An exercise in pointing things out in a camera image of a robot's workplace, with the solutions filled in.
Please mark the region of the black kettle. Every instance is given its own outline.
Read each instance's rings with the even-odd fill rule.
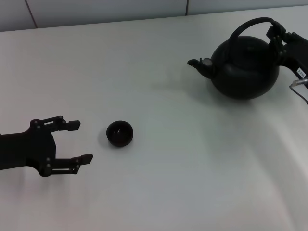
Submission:
[[[250,37],[239,36],[252,25],[270,22],[271,18],[256,18],[238,27],[213,53],[212,58],[192,59],[188,65],[212,80],[224,95],[234,99],[253,99],[266,93],[276,82],[279,66],[271,44]]]

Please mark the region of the black bowl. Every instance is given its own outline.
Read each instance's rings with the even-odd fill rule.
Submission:
[[[109,142],[115,147],[124,147],[133,139],[133,128],[128,122],[116,121],[106,131]]]

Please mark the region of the white table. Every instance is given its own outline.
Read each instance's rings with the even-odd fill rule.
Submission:
[[[0,33],[0,131],[63,115],[57,157],[93,153],[78,175],[0,171],[3,231],[306,231],[308,107],[281,68],[239,103],[186,63],[268,16],[308,38],[308,7]],[[244,34],[266,39],[269,24]],[[105,130],[129,122],[133,142]]]

